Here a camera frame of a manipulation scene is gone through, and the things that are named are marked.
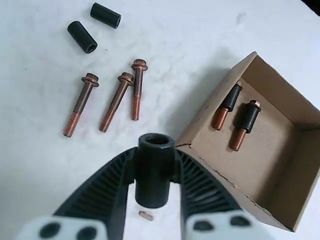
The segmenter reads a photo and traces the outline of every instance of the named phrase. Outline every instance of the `bolt thread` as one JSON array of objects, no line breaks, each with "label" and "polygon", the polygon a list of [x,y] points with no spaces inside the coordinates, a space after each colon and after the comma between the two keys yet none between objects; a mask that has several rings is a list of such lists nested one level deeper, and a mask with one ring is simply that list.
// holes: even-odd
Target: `bolt thread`
[{"label": "bolt thread", "polygon": [[216,115],[216,120],[215,122],[213,123],[212,127],[217,130],[217,131],[220,131],[222,126],[224,125],[225,123],[225,120],[226,120],[226,117],[227,117],[227,114],[228,114],[228,109],[227,108],[219,108],[218,112],[217,112],[217,115]]},{"label": "bolt thread", "polygon": [[76,129],[80,116],[81,116],[81,113],[76,113],[76,112],[71,113],[71,116],[69,117],[68,123],[66,124],[65,130],[63,132],[64,136],[71,138],[72,134],[74,134],[74,131]]},{"label": "bolt thread", "polygon": [[233,151],[239,151],[242,142],[244,141],[245,135],[247,133],[247,130],[240,128],[238,132],[236,133],[236,136],[234,137],[232,143],[230,144],[230,148]]},{"label": "bolt thread", "polygon": [[100,125],[100,128],[99,128],[100,131],[105,133],[108,130],[108,128],[111,124],[111,121],[115,116],[115,113],[116,113],[116,111],[113,111],[110,109],[106,112],[106,114],[104,115],[103,121]]},{"label": "bolt thread", "polygon": [[139,96],[133,97],[133,106],[132,106],[132,120],[138,121],[140,114],[140,103],[141,98]]}]

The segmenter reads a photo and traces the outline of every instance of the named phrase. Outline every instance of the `white surface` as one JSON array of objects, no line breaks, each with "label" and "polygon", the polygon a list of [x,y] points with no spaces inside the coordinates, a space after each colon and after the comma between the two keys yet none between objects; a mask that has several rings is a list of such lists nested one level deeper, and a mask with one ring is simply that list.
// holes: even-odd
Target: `white surface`
[{"label": "white surface", "polygon": [[[122,14],[118,29],[90,17],[89,0],[2,0],[0,233],[10,239],[55,209],[138,137],[177,138],[228,69],[257,51],[320,107],[320,17],[300,0],[100,0]],[[67,32],[79,20],[98,42],[85,54]],[[130,89],[107,133],[99,124],[135,58],[147,61],[140,121]],[[87,72],[99,76],[71,139],[63,129]],[[130,187],[125,240],[179,239],[179,188],[170,203],[138,216]],[[297,233],[266,226],[277,239],[319,239],[317,184]]]}]

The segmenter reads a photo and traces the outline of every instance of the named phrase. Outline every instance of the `open cardboard box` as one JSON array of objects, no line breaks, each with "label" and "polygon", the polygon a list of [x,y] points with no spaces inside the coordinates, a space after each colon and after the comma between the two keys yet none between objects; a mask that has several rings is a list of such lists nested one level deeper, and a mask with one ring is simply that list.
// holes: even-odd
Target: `open cardboard box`
[{"label": "open cardboard box", "polygon": [[[242,91],[220,131],[214,114],[235,83]],[[238,152],[229,148],[234,122],[250,100],[262,111]],[[234,66],[177,148],[203,164],[262,223],[295,232],[319,177],[320,112],[256,52]]]}]

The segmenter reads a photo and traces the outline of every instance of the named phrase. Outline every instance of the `black cylindrical spacer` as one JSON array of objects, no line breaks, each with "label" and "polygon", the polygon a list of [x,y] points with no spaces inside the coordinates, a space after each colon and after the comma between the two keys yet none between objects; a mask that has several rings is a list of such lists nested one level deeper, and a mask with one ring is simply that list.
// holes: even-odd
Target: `black cylindrical spacer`
[{"label": "black cylindrical spacer", "polygon": [[142,135],[133,161],[137,203],[151,209],[164,206],[175,164],[175,141],[163,134]]},{"label": "black cylindrical spacer", "polygon": [[70,23],[68,26],[68,32],[86,54],[93,52],[97,48],[97,42],[88,33],[81,22],[74,21]]},{"label": "black cylindrical spacer", "polygon": [[231,89],[231,91],[228,93],[228,95],[225,97],[223,102],[221,103],[220,107],[228,109],[229,112],[232,112],[241,90],[242,90],[242,86],[239,84],[235,84]]},{"label": "black cylindrical spacer", "polygon": [[121,15],[119,13],[100,5],[99,3],[94,3],[92,5],[90,16],[114,29],[119,26],[121,20]]},{"label": "black cylindrical spacer", "polygon": [[252,127],[254,126],[260,111],[260,107],[252,103],[247,103],[245,105],[245,109],[243,110],[243,115],[239,120],[238,128],[245,129],[247,134],[251,133]]}]

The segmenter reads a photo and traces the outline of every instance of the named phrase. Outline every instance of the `bolt with rubber sleeve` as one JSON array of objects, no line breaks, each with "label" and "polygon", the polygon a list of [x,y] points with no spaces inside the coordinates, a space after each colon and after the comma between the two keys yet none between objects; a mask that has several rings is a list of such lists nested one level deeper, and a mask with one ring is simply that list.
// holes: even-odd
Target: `bolt with rubber sleeve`
[{"label": "bolt with rubber sleeve", "polygon": [[238,96],[242,90],[242,84],[240,81],[237,81],[237,83],[233,86],[231,91],[228,93],[228,95],[225,97],[223,102],[221,103],[219,109],[216,113],[216,119],[212,124],[212,127],[220,131],[222,126],[225,123],[225,120],[227,118],[227,114],[232,112],[234,110],[236,101],[238,99]]},{"label": "bolt with rubber sleeve", "polygon": [[125,95],[127,88],[134,84],[134,79],[134,76],[127,72],[123,72],[122,75],[118,77],[120,85],[112,99],[108,111],[104,115],[104,118],[99,128],[100,131],[105,133],[108,130],[112,122],[112,119],[114,118],[115,113],[120,105],[120,102]]},{"label": "bolt with rubber sleeve", "polygon": [[143,59],[136,59],[132,64],[135,71],[134,88],[133,88],[133,104],[132,104],[132,120],[138,121],[140,114],[141,94],[142,94],[142,78],[144,71],[148,70],[147,62]]},{"label": "bolt with rubber sleeve", "polygon": [[73,135],[76,129],[76,126],[85,108],[85,105],[88,101],[88,98],[92,89],[94,87],[99,87],[99,83],[98,83],[99,78],[92,73],[87,73],[86,76],[81,78],[81,80],[84,82],[84,86],[78,97],[78,100],[75,103],[75,106],[73,108],[73,111],[71,113],[71,116],[68,120],[68,123],[63,133],[63,135],[68,138],[71,138],[71,136]]},{"label": "bolt with rubber sleeve", "polygon": [[261,111],[261,104],[257,100],[251,100],[245,105],[242,118],[237,124],[237,133],[230,143],[230,148],[233,151],[239,151],[241,144],[244,141],[245,135],[251,133],[258,113]]}]

